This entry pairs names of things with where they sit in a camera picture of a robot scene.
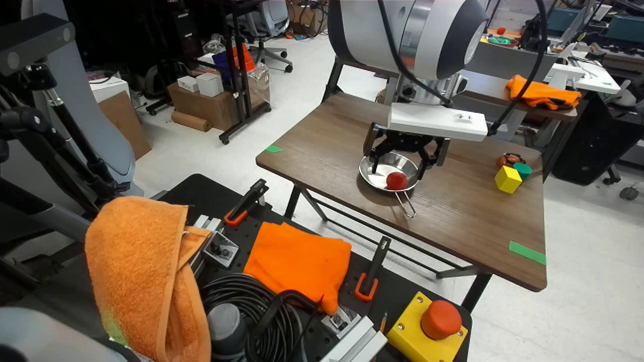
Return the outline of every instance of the red ball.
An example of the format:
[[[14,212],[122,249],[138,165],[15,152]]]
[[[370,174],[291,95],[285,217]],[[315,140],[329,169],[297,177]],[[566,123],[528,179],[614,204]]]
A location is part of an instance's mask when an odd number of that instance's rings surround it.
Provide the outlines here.
[[[407,187],[409,180],[402,172],[392,172],[387,176],[387,189],[389,190],[402,190]]]

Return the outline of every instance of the gray chair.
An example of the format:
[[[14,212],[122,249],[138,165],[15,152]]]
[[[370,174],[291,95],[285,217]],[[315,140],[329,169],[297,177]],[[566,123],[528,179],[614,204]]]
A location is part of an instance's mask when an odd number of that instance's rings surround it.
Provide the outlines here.
[[[259,46],[250,46],[249,51],[254,56],[255,63],[265,62],[265,58],[275,59],[287,66],[285,72],[293,71],[293,62],[286,59],[287,51],[284,48],[265,48],[264,40],[282,34],[289,27],[289,11],[285,0],[267,0],[258,5],[259,11],[245,14],[238,18],[242,33],[249,34],[251,38],[259,40]],[[232,16],[228,16],[228,23],[232,23]]]

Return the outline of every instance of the orange cloth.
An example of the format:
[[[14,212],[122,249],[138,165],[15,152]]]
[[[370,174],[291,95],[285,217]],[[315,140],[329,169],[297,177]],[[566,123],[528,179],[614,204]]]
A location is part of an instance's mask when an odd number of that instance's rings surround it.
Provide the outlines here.
[[[211,342],[188,259],[210,231],[184,227],[187,206],[137,196],[103,207],[85,253],[101,321],[156,362],[207,362]]]
[[[514,99],[526,84],[526,79],[515,75],[506,87],[510,89],[510,98]],[[544,107],[552,111],[571,110],[579,104],[582,94],[578,91],[560,90],[547,84],[532,82],[521,97],[528,106]]]
[[[351,245],[342,239],[265,222],[243,271],[274,293],[293,289],[312,301],[322,299],[322,309],[333,315],[350,256]]]

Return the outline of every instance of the black workbench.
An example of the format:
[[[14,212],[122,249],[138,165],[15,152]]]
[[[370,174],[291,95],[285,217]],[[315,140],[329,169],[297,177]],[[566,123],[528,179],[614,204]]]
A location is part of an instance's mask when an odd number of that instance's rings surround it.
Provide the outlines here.
[[[189,205],[187,224],[193,225],[196,219],[202,214],[215,218],[223,218],[240,198],[241,195],[238,193],[227,189],[203,175],[195,174],[172,188],[160,200],[169,202],[170,204]],[[259,230],[261,222],[273,222],[276,224],[287,222],[298,229],[313,233],[303,226],[295,224],[293,221],[275,213],[268,204],[265,207],[256,207],[250,212],[249,217],[237,227],[239,229],[238,231],[230,227],[224,230],[224,234],[237,243],[241,249],[241,252],[233,261],[231,272],[241,271],[243,269],[248,258],[248,252],[244,251],[249,250],[252,242],[254,242],[253,234],[247,232],[247,230]],[[352,253],[349,272],[339,294],[340,304],[346,305],[358,311],[358,313],[361,313],[359,309],[364,310],[365,308],[357,305],[357,299],[349,294],[348,291],[353,290],[355,287],[355,279],[358,275],[356,273],[365,272],[369,266],[369,262],[369,260],[362,258],[356,253]],[[198,284],[203,285],[205,282],[212,280],[213,275],[218,272],[219,270],[217,268],[206,267],[198,279]],[[389,318],[387,319],[385,331],[388,331],[392,327],[400,313],[415,296],[416,292],[421,291],[432,300],[443,299],[431,291],[419,287],[412,281],[404,279],[384,268],[380,270],[376,277],[379,279],[378,290],[374,296],[373,303],[367,306],[366,314],[374,321],[375,325],[379,325],[384,312],[387,312]],[[385,294],[397,295],[400,298],[397,300],[383,298]],[[35,292],[25,297],[18,305],[47,313],[91,337],[105,336],[91,291],[91,283],[84,256],[65,268],[65,270],[46,282]],[[469,329],[463,346],[457,354],[456,361],[466,361],[468,357],[469,339],[472,334],[471,316],[462,307],[456,305],[456,308],[460,312],[463,325]],[[319,326],[319,323],[313,323],[311,325],[313,329],[316,326]],[[315,358],[321,357],[320,354],[323,356],[323,353],[325,351],[328,352],[334,344],[331,339],[317,339],[318,335],[319,331],[310,332],[305,335],[307,355],[311,354],[309,361],[314,361]],[[402,355],[391,346],[387,346],[378,355],[379,362],[402,360],[404,360]]]

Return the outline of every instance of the white floor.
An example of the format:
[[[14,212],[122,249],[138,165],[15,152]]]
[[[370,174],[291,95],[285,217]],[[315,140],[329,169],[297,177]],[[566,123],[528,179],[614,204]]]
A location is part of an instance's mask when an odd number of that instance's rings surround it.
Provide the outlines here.
[[[147,196],[171,189],[193,173],[239,193],[251,180],[264,178],[270,186],[267,201],[276,212],[284,212],[292,184],[260,169],[255,156],[320,103],[334,53],[323,36],[279,39],[269,46],[287,48],[294,71],[283,73],[281,63],[269,63],[273,110],[235,134],[229,145],[218,140],[218,130],[203,133],[172,123],[171,109],[155,117],[143,115],[153,149],[137,161],[135,182]],[[339,85],[347,93],[373,99],[384,80],[346,67]],[[581,187],[553,177],[545,183],[548,288],[533,293],[493,277],[473,313],[470,361],[644,361],[644,310],[639,307],[644,298],[639,262],[644,256],[644,197],[620,199],[619,191],[636,178],[623,176],[612,187]],[[321,225],[302,200],[294,219],[323,235],[339,235],[362,255],[372,254],[364,241]],[[472,281],[436,281],[400,260],[386,266],[456,302]]]

